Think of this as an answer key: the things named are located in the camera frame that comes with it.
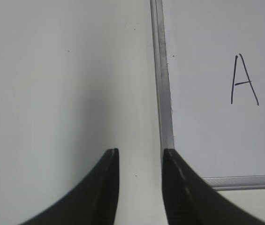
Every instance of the whiteboard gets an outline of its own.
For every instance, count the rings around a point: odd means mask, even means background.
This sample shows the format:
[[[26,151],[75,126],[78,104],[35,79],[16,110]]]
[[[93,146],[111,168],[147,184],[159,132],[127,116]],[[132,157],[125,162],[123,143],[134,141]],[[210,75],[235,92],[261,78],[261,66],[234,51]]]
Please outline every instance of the whiteboard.
[[[159,109],[173,128],[163,147],[212,185],[265,187],[265,1],[163,0],[162,9],[169,93],[159,101],[171,108]]]

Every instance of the silver metal frame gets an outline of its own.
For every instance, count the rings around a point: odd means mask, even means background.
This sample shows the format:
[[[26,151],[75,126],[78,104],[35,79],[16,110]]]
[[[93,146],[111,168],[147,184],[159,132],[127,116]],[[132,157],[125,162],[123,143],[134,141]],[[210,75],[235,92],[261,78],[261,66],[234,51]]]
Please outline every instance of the silver metal frame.
[[[171,92],[162,0],[150,0],[156,89],[159,110],[161,159],[164,149],[174,149]],[[216,190],[265,188],[265,176],[203,178]]]

